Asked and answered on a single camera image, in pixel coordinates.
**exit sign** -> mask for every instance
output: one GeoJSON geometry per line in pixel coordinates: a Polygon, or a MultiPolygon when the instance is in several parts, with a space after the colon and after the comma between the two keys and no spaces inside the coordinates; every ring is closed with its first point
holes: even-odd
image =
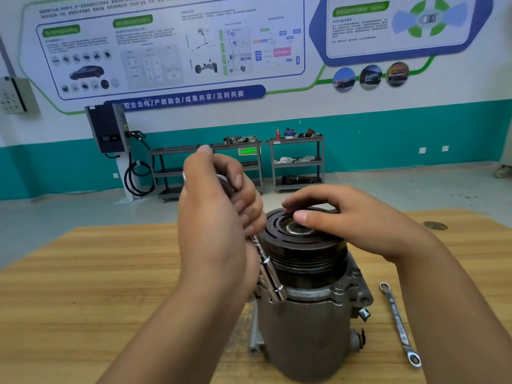
{"type": "Polygon", "coordinates": [[[238,156],[257,155],[258,149],[256,147],[238,148],[238,156]]]}

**ac compressor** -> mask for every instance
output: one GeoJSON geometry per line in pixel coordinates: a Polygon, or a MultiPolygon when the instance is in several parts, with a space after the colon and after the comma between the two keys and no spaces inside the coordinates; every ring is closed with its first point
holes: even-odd
{"type": "Polygon", "coordinates": [[[295,381],[324,381],[366,343],[364,331],[350,327],[351,318],[366,322],[373,303],[361,270],[344,239],[299,225],[284,209],[267,213],[259,241],[287,299],[273,301],[260,278],[249,352],[265,353],[295,381]]]}

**wooden table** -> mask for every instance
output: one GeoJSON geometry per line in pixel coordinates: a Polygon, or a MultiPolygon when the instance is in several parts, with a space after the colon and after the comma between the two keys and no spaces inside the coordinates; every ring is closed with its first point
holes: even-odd
{"type": "MultiPolygon", "coordinates": [[[[512,330],[512,229],[466,210],[408,213],[449,226],[436,234],[512,330]]],[[[404,321],[394,266],[351,248],[375,298],[363,327],[367,344],[331,383],[424,382],[406,362],[379,282],[388,282],[404,321]]],[[[0,382],[94,383],[173,288],[179,273],[176,224],[75,229],[0,272],[0,382]]],[[[290,382],[247,344],[246,305],[213,383],[290,382]]]]}

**hand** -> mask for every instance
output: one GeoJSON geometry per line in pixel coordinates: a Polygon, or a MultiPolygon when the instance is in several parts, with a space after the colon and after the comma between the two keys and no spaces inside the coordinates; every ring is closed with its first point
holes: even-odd
{"type": "Polygon", "coordinates": [[[384,202],[352,186],[315,185],[289,196],[283,207],[299,224],[338,237],[396,262],[430,254],[441,242],[426,228],[384,202]],[[302,210],[329,203],[336,213],[302,210]]]}
{"type": "Polygon", "coordinates": [[[203,145],[184,164],[178,209],[180,282],[246,299],[259,275],[259,256],[246,237],[266,224],[263,201],[240,162],[203,145]],[[228,199],[216,174],[235,190],[228,199]]]}

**fingernail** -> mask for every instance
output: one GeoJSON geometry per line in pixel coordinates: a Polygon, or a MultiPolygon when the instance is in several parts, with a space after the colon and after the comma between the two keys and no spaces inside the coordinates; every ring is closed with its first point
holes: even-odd
{"type": "Polygon", "coordinates": [[[211,148],[209,145],[207,144],[203,144],[202,146],[200,146],[197,151],[200,151],[200,152],[210,152],[211,151],[211,148]]]}
{"type": "Polygon", "coordinates": [[[296,220],[299,224],[305,224],[306,223],[306,217],[308,213],[305,210],[298,210],[295,213],[293,213],[293,219],[296,220]]]}
{"type": "Polygon", "coordinates": [[[234,187],[236,190],[240,190],[242,188],[242,182],[242,176],[238,174],[237,177],[234,178],[234,187]]]}
{"type": "Polygon", "coordinates": [[[240,213],[245,207],[245,202],[243,199],[240,199],[240,200],[236,201],[233,206],[234,206],[235,210],[237,211],[237,213],[240,213]]]}
{"type": "Polygon", "coordinates": [[[246,235],[246,236],[254,235],[254,225],[249,225],[248,227],[246,227],[244,229],[244,235],[246,235]]]}
{"type": "Polygon", "coordinates": [[[242,226],[245,226],[249,222],[249,216],[247,214],[242,214],[240,216],[240,222],[242,223],[242,226]]]}

